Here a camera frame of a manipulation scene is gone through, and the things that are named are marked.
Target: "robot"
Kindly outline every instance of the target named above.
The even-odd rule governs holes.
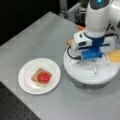
[[[90,0],[86,27],[73,35],[71,47],[64,54],[64,67],[74,80],[99,85],[112,80],[119,72],[119,62],[111,63],[107,53],[116,47],[118,35],[108,33],[110,24],[120,26],[120,17],[113,18],[120,1]]]

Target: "cable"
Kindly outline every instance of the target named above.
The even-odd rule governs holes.
[[[105,35],[105,37],[110,37],[110,36],[116,36],[117,39],[119,38],[119,36],[117,34],[114,34],[114,33],[110,33],[110,34]]]
[[[71,48],[71,47],[69,47],[69,48],[67,49],[67,54],[69,55],[69,57],[72,58],[72,59],[74,59],[74,60],[81,60],[81,56],[72,57],[72,56],[70,55],[70,53],[69,53],[70,48]]]

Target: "gray surface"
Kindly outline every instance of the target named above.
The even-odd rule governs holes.
[[[46,14],[0,48],[0,80],[42,120],[120,120],[120,79],[105,88],[85,91],[71,84],[62,59],[65,42],[76,25],[52,13]],[[59,85],[44,95],[30,95],[18,84],[18,73],[28,61],[46,57],[62,71]]]

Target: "table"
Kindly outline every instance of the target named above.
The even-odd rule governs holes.
[[[105,88],[86,91],[66,77],[63,54],[66,40],[77,26],[51,12],[0,47],[0,81],[42,120],[119,120],[120,75]],[[18,73],[28,61],[54,60],[62,76],[59,85],[43,95],[30,95],[18,84]]]

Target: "food on plate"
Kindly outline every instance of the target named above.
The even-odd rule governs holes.
[[[32,76],[32,80],[36,82],[36,84],[40,87],[44,87],[48,85],[52,74],[48,71],[40,68],[37,72]]]

